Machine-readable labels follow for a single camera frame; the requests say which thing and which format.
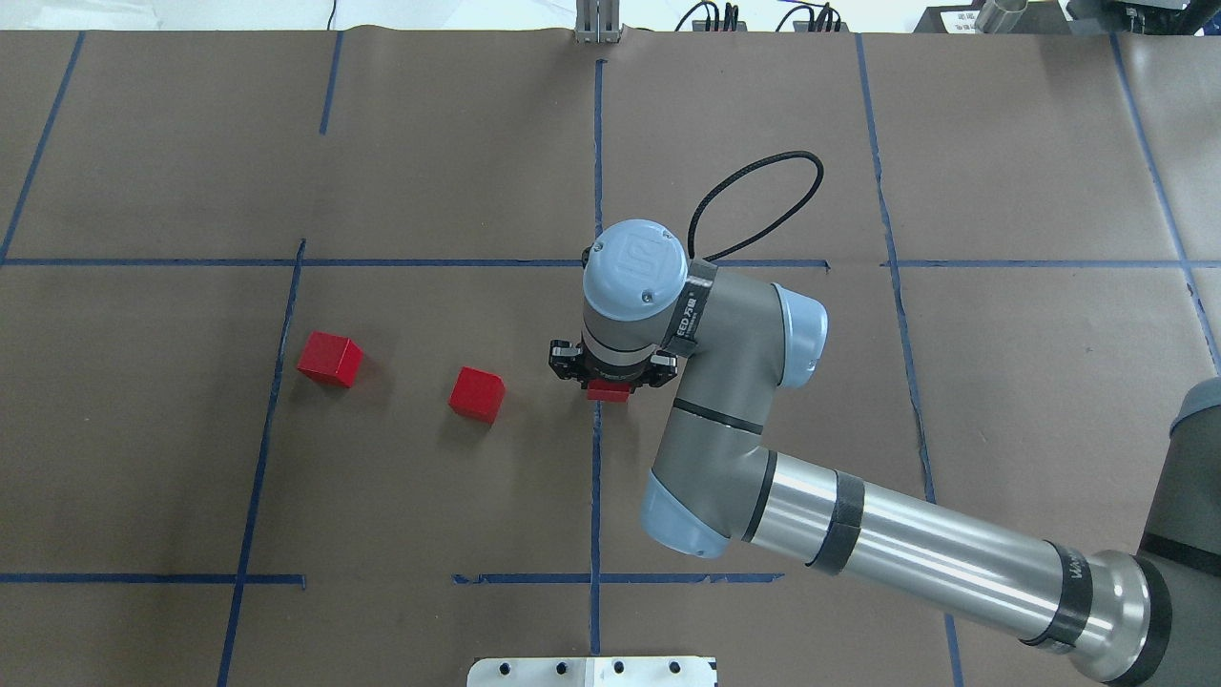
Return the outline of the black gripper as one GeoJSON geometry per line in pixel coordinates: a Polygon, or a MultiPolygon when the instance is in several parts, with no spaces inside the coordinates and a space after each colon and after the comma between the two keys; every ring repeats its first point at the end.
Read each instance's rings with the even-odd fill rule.
{"type": "Polygon", "coordinates": [[[585,340],[549,340],[548,366],[559,379],[576,379],[582,388],[593,383],[661,387],[676,378],[676,356],[657,347],[617,351],[586,347],[585,340]]]}

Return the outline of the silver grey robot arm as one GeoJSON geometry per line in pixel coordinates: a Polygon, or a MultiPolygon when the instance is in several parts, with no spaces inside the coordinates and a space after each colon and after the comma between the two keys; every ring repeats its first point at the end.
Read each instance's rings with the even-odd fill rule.
{"type": "MultiPolygon", "coordinates": [[[[770,447],[1081,552],[1134,552],[1186,392],[1212,373],[1171,266],[757,268],[830,312],[812,382],[770,447]]],[[[1085,686],[912,597],[733,544],[679,555],[640,527],[669,392],[593,414],[596,652],[714,656],[723,686],[1085,686]]]]}

